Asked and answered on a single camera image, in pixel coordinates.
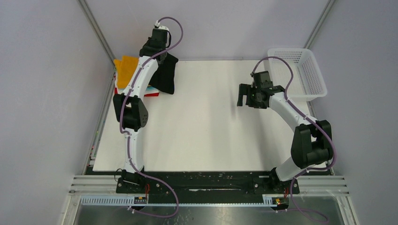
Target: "black cloth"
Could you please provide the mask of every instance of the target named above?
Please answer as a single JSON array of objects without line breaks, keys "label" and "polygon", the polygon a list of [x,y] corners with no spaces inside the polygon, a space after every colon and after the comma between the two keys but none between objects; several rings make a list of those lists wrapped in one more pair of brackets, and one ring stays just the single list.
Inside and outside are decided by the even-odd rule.
[{"label": "black cloth", "polygon": [[167,54],[163,63],[159,65],[157,71],[153,74],[149,85],[161,92],[174,94],[174,71],[178,59],[171,54]]}]

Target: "yellow cloth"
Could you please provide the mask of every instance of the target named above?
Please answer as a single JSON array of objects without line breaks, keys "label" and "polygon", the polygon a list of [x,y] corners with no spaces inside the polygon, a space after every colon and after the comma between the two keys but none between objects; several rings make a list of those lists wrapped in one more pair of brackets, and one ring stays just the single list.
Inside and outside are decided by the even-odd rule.
[{"label": "yellow cloth", "polygon": [[138,58],[124,55],[113,61],[117,70],[117,88],[126,88],[138,66]]}]

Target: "white plastic basket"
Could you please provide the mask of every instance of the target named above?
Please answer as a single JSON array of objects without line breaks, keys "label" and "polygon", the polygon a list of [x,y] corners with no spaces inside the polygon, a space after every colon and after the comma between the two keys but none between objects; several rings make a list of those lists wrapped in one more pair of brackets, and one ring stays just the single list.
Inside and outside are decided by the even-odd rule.
[{"label": "white plastic basket", "polygon": [[[316,63],[314,54],[304,48],[271,48],[268,56],[277,56],[288,62],[293,70],[293,81],[288,89],[288,96],[298,101],[311,101],[325,96],[325,82]],[[286,87],[291,74],[280,60],[269,59],[270,76],[274,85]]]}]

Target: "white wall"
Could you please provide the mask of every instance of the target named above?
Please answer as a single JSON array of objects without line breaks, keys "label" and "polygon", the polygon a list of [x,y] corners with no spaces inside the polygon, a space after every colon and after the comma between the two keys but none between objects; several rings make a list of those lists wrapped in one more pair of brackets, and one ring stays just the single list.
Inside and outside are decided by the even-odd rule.
[{"label": "white wall", "polygon": [[337,1],[312,51],[328,95],[315,100],[332,124],[338,174],[360,224],[396,224],[398,1]]},{"label": "white wall", "polygon": [[[272,47],[303,47],[327,0],[87,0],[115,56],[138,56],[153,23],[172,16],[182,60],[260,59]],[[164,21],[172,43],[178,25]]]},{"label": "white wall", "polygon": [[0,3],[0,224],[53,225],[112,64],[76,0]]}]

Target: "white table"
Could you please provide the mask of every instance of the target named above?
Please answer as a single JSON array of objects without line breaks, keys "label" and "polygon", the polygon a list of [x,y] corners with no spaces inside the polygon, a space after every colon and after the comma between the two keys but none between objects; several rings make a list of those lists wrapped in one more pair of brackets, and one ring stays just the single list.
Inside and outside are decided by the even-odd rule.
[{"label": "white table", "polygon": [[[237,107],[238,86],[250,84],[256,60],[180,61],[174,95],[145,97],[146,171],[265,171],[290,157],[293,132],[271,109]],[[261,64],[257,69],[263,71]],[[297,102],[309,112],[306,102]],[[113,103],[94,171],[124,167],[124,137]]]}]

